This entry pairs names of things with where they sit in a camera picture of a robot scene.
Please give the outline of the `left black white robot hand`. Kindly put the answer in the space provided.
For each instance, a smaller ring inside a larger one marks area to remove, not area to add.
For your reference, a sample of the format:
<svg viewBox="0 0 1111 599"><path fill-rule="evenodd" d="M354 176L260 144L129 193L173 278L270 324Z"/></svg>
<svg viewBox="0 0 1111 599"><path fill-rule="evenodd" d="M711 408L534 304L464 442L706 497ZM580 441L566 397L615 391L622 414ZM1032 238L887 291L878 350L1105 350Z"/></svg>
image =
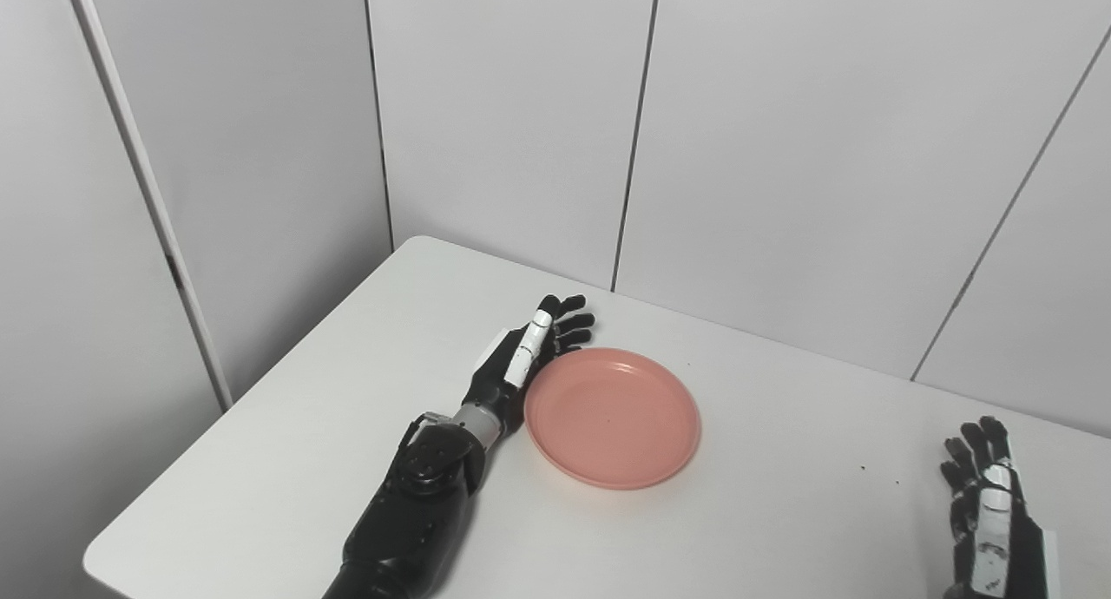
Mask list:
<svg viewBox="0 0 1111 599"><path fill-rule="evenodd" d="M456 415L481 445L492 446L523 425L528 389L546 365L592 339L595 315L584 312L584 294L548 294L529 323L508 331L472 375Z"/></svg>

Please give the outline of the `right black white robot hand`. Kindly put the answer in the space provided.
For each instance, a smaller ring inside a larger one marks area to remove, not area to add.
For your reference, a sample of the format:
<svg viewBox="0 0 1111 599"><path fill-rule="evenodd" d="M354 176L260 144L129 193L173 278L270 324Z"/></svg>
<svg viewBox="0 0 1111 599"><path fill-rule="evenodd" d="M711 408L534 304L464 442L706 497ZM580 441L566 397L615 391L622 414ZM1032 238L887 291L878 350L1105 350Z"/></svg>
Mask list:
<svg viewBox="0 0 1111 599"><path fill-rule="evenodd" d="M983 416L959 432L939 465L955 540L945 598L1051 598L1055 546L1030 515L1005 426Z"/></svg>

